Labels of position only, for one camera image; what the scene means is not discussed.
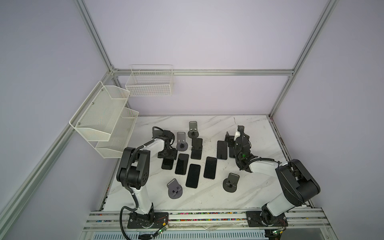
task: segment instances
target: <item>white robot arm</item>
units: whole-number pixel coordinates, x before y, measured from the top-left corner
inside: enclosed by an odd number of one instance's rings
[[[271,226],[284,212],[301,206],[320,193],[320,186],[297,159],[280,165],[274,159],[260,158],[250,153],[249,136],[244,133],[244,126],[238,126],[233,137],[226,135],[229,145],[235,148],[235,160],[240,170],[263,173],[279,179],[282,193],[262,207],[260,222]]]

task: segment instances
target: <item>aluminum frame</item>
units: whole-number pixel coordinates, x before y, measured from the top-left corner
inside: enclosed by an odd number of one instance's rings
[[[164,211],[171,213],[169,219],[173,220],[170,224],[173,226],[168,231],[183,230],[207,230],[210,227],[214,230],[238,230],[238,229],[276,229],[276,227],[248,227],[245,211],[260,211],[260,208],[255,209],[238,209],[231,210],[240,212],[237,214],[204,214],[205,212],[228,212],[229,210],[186,210],[187,212],[196,212],[201,214],[180,214],[186,211]],[[101,211],[91,212],[84,226],[83,232],[119,232],[119,211]],[[326,228],[332,229],[326,215],[321,208],[311,207],[295,207],[285,213],[288,226],[287,228]],[[210,220],[210,221],[188,221],[189,219],[223,219],[236,218],[241,220]],[[123,225],[126,225],[129,220],[129,212],[125,211],[122,216]],[[136,229],[127,229],[126,231],[136,231]]]
[[[112,72],[116,76],[129,76],[132,73],[131,69],[115,69]],[[292,74],[293,69],[173,69],[174,76],[292,76]]]
[[[87,8],[87,5],[85,4],[84,0],[73,0],[77,9],[79,10],[79,13],[81,15],[81,18],[84,21],[85,27],[87,27],[87,30],[93,40],[93,42],[96,45],[96,48],[101,56],[101,59],[104,62],[104,65],[109,71],[113,70],[113,65],[111,61],[109,60],[108,54],[105,51],[105,47],[101,41],[101,38],[99,36],[99,33],[96,30],[95,24],[93,23],[91,14],[89,13],[89,10]]]
[[[283,102],[289,88],[292,86],[293,81],[295,80],[297,74],[299,73],[301,67],[303,66],[305,60],[307,59],[310,51],[312,50],[316,40],[319,37],[320,32],[323,30],[325,23],[328,21],[329,17],[331,16],[334,8],[336,7],[339,0],[328,0],[327,4],[325,5],[319,19],[316,22],[315,27],[313,28],[310,37],[308,38],[307,42],[305,43],[305,46],[303,50],[301,51],[301,54],[299,58],[297,59],[295,66],[293,67],[293,74],[292,76],[289,76],[287,81],[285,82],[283,89],[281,90],[279,96],[276,99],[275,104],[273,105],[271,112],[269,113],[269,116],[273,117],[277,109],[279,108],[280,104]]]

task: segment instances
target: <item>black cable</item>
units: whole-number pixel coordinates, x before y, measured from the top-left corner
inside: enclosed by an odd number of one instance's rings
[[[136,155],[137,155],[137,152],[144,148],[145,146],[144,145],[141,145],[140,147],[136,148],[133,153],[131,154],[131,157],[129,158],[128,160],[128,164],[127,164],[127,168],[125,170],[125,174],[124,174],[124,181],[123,181],[123,185],[125,187],[125,189],[127,189],[131,194],[133,193],[133,190],[128,186],[127,184],[127,180],[128,180],[128,173],[129,173],[129,170],[131,169],[131,165],[133,163],[133,160],[136,158]]]
[[[152,131],[153,131],[154,129],[159,129],[159,130],[161,130],[161,131],[163,131],[163,132],[164,132],[164,130],[163,130],[163,129],[161,129],[161,128],[159,128],[159,127],[152,127]]]
[[[121,233],[122,233],[122,235],[125,237],[125,239],[126,239],[126,240],[131,240],[131,239],[125,234],[124,228],[123,228],[123,226],[122,226],[122,212],[123,212],[124,209],[130,210],[130,208],[127,207],[127,206],[123,206],[123,207],[121,208],[121,210],[120,210],[120,218],[119,218],[119,220],[120,220],[120,229],[121,229]]]
[[[245,170],[248,168],[248,166],[251,164],[251,163],[254,163],[254,162],[257,162],[257,161],[271,161],[271,162],[275,162],[275,163],[279,163],[280,161],[276,162],[274,159],[272,158],[265,158],[265,157],[260,157],[260,158],[255,158],[255,159],[252,159],[250,160],[247,164],[244,165],[244,167],[240,170]]]
[[[174,142],[175,142],[175,134],[172,133],[172,143],[170,143],[170,145],[172,145]]]
[[[150,240],[150,239],[153,239],[155,237],[157,237],[160,233],[161,233],[161,230],[164,228],[164,226],[161,226],[156,232],[154,232],[153,234],[142,234],[142,235],[139,235],[139,239],[140,240]]]

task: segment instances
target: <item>black smartphone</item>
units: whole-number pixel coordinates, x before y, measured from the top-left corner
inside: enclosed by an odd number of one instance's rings
[[[224,141],[217,141],[217,159],[224,159],[226,160],[227,152],[228,152],[228,145],[227,142]]]
[[[185,175],[187,174],[187,166],[188,166],[189,155],[180,153],[177,158],[176,170],[175,174]]]
[[[216,176],[217,158],[207,157],[205,161],[204,177],[209,179],[215,179]]]
[[[229,157],[230,158],[235,158],[235,148],[234,147],[228,147],[229,148]]]
[[[185,183],[186,187],[197,188],[197,184],[199,183],[200,168],[201,166],[197,164],[189,165],[187,181]]]
[[[163,158],[163,164],[161,165],[161,169],[172,170],[172,168],[173,168],[173,160]]]

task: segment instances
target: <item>wire basket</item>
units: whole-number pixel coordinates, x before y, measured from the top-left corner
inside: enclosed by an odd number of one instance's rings
[[[80,107],[70,120],[70,125],[103,158],[120,158],[131,138],[139,112],[125,107],[128,90],[105,86],[102,82],[96,85],[97,88],[99,91],[88,102],[87,109],[80,116]]]
[[[172,65],[131,65],[131,75],[125,87],[130,96],[171,96],[173,89]]]
[[[111,134],[109,141],[96,144],[95,149],[103,158],[121,158],[131,138],[138,115],[139,112],[137,111],[123,108],[121,116],[116,123],[116,130]]]

